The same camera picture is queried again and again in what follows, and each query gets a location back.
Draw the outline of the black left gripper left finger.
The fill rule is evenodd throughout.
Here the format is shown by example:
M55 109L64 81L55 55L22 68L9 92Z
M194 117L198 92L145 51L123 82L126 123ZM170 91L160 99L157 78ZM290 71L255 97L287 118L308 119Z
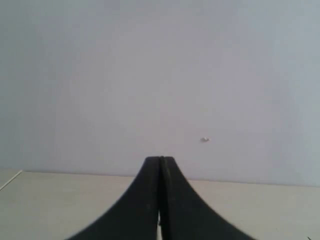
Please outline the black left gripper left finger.
M156 240L158 235L159 156L147 157L124 194L71 240Z

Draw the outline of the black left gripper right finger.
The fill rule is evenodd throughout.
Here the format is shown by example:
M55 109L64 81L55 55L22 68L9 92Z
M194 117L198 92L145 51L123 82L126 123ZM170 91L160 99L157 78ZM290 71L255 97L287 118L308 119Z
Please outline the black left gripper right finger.
M160 158L159 224L163 240L252 240L214 211L187 181L175 159Z

